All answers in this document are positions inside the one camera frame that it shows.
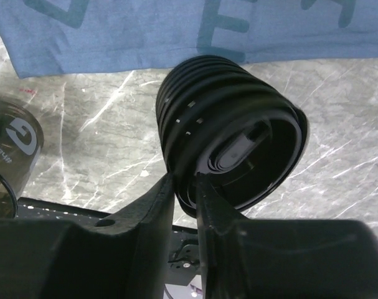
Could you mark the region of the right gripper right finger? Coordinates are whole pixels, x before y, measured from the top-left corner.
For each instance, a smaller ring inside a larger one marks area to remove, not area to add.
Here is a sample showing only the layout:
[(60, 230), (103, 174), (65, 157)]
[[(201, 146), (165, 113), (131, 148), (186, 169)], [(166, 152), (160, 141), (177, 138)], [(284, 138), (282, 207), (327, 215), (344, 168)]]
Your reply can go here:
[(246, 217), (217, 193), (208, 175), (197, 173), (196, 183), (197, 233), (204, 297), (233, 298), (238, 290), (234, 275), (240, 273), (235, 225)]

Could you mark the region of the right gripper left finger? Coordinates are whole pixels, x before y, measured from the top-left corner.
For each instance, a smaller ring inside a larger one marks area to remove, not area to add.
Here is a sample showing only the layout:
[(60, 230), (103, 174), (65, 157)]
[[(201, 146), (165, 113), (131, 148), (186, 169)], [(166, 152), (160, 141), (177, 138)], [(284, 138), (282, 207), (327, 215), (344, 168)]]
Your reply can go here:
[(98, 221), (111, 265), (108, 298), (162, 298), (174, 213), (171, 174), (118, 212)]

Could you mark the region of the dark translucent takeout cup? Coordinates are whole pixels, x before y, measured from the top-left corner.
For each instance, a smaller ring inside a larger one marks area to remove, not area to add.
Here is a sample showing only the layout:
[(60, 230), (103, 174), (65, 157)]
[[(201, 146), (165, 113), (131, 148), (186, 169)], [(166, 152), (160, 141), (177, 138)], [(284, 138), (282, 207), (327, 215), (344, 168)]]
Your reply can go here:
[(24, 107), (0, 98), (0, 218), (16, 216), (17, 200), (44, 146), (44, 133)]

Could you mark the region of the stack of black lids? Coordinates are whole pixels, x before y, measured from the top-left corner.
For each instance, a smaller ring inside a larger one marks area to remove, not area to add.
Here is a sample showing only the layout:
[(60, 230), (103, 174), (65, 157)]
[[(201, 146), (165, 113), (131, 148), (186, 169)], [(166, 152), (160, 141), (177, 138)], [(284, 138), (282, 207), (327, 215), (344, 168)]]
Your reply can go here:
[(156, 97), (159, 139), (179, 205), (196, 216), (196, 175), (238, 211), (269, 196), (305, 152), (309, 121), (277, 89), (229, 59), (175, 66)]

